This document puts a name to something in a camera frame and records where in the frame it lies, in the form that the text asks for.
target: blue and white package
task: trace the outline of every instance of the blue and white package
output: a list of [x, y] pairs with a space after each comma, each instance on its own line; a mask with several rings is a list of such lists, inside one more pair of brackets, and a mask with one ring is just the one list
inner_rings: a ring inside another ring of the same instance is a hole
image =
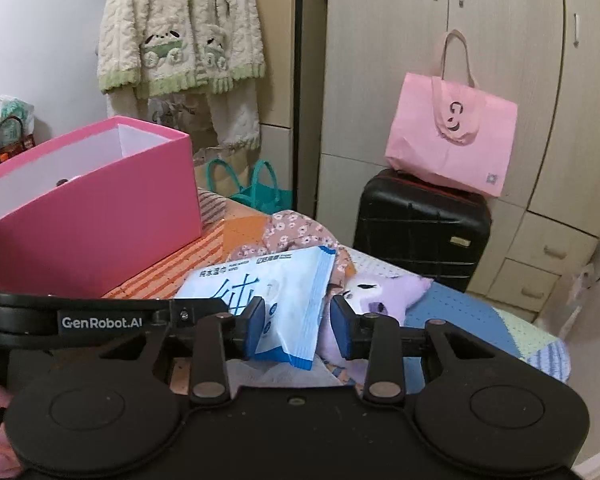
[[317, 246], [197, 269], [175, 297], [222, 298], [238, 316], [260, 296], [266, 317], [254, 358], [310, 370], [335, 255]]

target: suitcase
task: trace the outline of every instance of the suitcase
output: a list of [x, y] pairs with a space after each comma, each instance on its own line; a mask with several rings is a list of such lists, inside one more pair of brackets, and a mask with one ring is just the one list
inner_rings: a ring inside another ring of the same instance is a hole
[[490, 231], [481, 195], [382, 170], [360, 197], [353, 248], [464, 292]]

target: stuffed animal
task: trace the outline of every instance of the stuffed animal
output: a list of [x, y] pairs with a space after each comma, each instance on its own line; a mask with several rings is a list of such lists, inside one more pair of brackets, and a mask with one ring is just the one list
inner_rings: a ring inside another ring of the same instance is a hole
[[[431, 282], [432, 280], [429, 278], [411, 273], [396, 278], [360, 273], [347, 281], [342, 295], [356, 314], [375, 312], [394, 317], [402, 324], [407, 309], [429, 290]], [[340, 355], [335, 335], [331, 329], [328, 305], [320, 324], [316, 352], [331, 364], [346, 368], [349, 377], [357, 383], [364, 382], [366, 360], [347, 361]]]

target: sweater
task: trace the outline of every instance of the sweater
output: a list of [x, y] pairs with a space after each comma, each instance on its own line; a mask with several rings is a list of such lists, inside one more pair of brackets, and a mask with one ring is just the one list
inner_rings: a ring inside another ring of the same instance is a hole
[[264, 76], [255, 0], [107, 0], [100, 25], [102, 92], [138, 98], [186, 89], [227, 92]]

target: pink box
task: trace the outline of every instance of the pink box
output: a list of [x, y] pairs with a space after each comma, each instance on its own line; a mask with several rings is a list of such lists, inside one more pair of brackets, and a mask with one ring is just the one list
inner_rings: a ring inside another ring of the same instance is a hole
[[0, 164], [0, 291], [99, 298], [201, 233], [176, 130], [113, 117]]

